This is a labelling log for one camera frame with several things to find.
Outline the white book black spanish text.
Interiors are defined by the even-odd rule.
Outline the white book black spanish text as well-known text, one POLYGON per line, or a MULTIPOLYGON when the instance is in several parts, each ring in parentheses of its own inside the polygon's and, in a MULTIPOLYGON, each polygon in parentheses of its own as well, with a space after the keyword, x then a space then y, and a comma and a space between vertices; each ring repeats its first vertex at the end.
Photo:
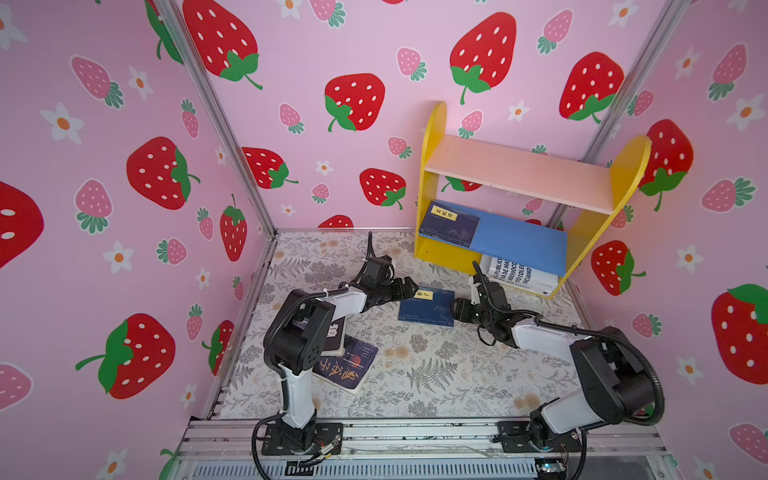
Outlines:
POLYGON ((482 256, 480 268, 491 281, 545 297, 550 296, 559 284, 556 274, 488 255, 482 256))

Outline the navy book yellow label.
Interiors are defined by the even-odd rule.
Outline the navy book yellow label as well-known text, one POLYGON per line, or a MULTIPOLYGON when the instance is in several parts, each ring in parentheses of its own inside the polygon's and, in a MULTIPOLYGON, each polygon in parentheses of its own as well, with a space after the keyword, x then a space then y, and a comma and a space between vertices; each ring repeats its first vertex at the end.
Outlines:
POLYGON ((469 248, 479 223, 480 219, 475 215, 432 201, 421 222, 419 233, 434 240, 469 248))

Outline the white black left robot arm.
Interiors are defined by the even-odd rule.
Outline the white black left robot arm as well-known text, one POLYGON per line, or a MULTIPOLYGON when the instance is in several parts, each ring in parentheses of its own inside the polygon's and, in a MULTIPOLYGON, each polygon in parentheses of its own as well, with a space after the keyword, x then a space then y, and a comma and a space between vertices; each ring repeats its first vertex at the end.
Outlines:
POLYGON ((282 406, 257 423, 252 454, 308 455, 318 461, 340 452, 344 425, 320 423, 312 401, 312 374, 331 323, 390 302, 413 298, 418 285, 395 276, 388 256, 371 256, 357 276, 335 289, 290 292, 263 338, 264 362, 278 374, 282 406))

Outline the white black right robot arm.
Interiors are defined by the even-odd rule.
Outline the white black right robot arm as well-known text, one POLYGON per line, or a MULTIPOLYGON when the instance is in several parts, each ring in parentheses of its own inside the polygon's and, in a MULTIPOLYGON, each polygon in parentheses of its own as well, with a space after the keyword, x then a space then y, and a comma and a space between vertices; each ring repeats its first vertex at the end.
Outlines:
POLYGON ((493 337, 490 343, 527 349, 574 366, 579 389, 546 403, 529 417, 523 438, 540 450, 573 431, 606 425, 658 424, 665 413, 661 380, 651 362, 615 327, 587 330, 546 321, 542 314, 514 309, 502 286, 478 272, 471 297, 450 306, 453 318, 493 337))

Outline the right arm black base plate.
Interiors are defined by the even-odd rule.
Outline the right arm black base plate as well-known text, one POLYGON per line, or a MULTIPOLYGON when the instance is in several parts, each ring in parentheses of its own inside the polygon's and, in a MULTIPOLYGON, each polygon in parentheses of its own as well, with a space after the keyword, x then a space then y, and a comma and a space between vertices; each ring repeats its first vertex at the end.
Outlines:
POLYGON ((500 421, 492 443, 505 453, 578 453, 582 444, 576 430, 554 434, 545 425, 530 421, 500 421))

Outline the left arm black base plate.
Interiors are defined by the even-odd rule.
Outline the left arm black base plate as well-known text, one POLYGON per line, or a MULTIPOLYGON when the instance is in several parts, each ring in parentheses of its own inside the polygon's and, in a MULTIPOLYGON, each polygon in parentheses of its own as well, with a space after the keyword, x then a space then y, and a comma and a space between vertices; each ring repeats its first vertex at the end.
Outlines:
POLYGON ((259 453, 265 456, 339 454, 343 433, 342 423, 310 423, 299 429, 277 422, 267 427, 259 453))

